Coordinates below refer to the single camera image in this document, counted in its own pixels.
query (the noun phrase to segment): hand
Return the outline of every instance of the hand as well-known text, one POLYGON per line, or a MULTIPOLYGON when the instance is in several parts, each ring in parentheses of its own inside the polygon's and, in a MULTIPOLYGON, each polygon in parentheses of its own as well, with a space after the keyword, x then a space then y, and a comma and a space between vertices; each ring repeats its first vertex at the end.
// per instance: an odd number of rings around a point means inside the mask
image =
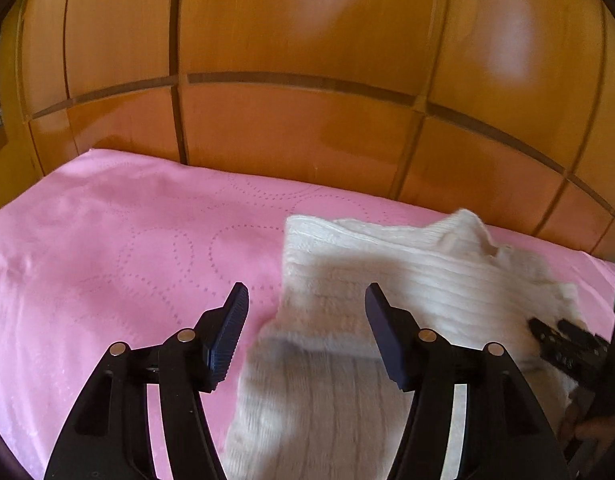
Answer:
POLYGON ((559 442, 565 448, 573 437, 578 440, 598 440, 599 443, 592 457, 592 463, 596 463, 615 439, 615 415, 600 416, 579 422, 582 416, 581 407, 576 400, 573 400, 565 410, 558 434, 559 442))

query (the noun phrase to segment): round metal joint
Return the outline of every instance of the round metal joint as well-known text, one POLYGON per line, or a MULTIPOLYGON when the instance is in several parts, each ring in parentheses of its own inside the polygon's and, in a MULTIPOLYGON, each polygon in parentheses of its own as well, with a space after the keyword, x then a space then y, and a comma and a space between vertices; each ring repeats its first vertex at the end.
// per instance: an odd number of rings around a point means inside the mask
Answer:
POLYGON ((505 348, 503 348, 498 343, 491 343, 491 344, 489 344, 487 346, 487 351, 490 352, 492 355, 496 355, 498 357, 500 357, 503 354, 505 354, 505 348))
POLYGON ((192 339, 194 339, 194 337, 196 336, 196 334, 194 333, 194 330, 192 330, 191 328, 184 328, 183 330, 181 330, 181 332, 179 332, 176 335, 176 338, 181 342, 181 343, 188 343, 190 342, 192 339))
POLYGON ((121 355, 126 349, 123 343, 114 343, 110 346, 110 354, 113 356, 121 355))
POLYGON ((426 343, 434 343, 436 341, 436 332, 434 332, 434 330, 424 328, 421 332, 419 332, 419 339, 421 341, 425 341, 426 343))

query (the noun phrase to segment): white cloth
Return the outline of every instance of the white cloth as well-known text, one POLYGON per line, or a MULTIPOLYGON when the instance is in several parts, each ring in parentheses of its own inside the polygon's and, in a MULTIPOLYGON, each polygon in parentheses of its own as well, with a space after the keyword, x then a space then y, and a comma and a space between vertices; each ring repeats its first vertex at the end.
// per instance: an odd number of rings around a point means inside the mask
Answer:
MULTIPOLYGON (((282 303, 240 378, 228 479, 387 477, 412 394, 380 360, 364 311, 371 282, 454 345, 502 343, 556 426, 571 383, 541 362, 526 320, 582 321, 575 287, 555 282, 540 256, 495 246, 466 210, 426 228, 293 216, 282 303)), ((444 479, 455 478, 461 453, 465 387, 456 393, 444 479)))

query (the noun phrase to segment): pink mattress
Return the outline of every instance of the pink mattress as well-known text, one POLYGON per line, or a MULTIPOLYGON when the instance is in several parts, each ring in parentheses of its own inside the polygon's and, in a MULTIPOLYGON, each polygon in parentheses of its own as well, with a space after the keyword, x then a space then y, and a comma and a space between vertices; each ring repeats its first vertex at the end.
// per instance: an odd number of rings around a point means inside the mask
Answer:
MULTIPOLYGON (((248 321, 228 378, 203 396, 221 449, 244 356, 279 303, 283 226, 291 214, 412 226, 444 216, 110 150, 78 157, 0 211, 0 433, 35 479, 110 343, 159 344, 220 306, 241 281, 250 290, 248 321)), ((613 264, 505 229, 491 233, 498 243, 543 254, 557 278, 578 285, 591 330, 611 335, 613 264)), ((158 421, 151 388, 156 469, 168 480, 158 421)))

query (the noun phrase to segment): wooden wall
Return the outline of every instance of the wooden wall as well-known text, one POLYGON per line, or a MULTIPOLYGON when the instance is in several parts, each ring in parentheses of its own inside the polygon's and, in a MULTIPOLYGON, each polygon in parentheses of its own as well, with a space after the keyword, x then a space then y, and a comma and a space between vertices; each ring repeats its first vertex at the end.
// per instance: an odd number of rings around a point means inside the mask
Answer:
POLYGON ((600 0, 27 0, 17 48, 43 173, 117 148, 615 258, 600 0))

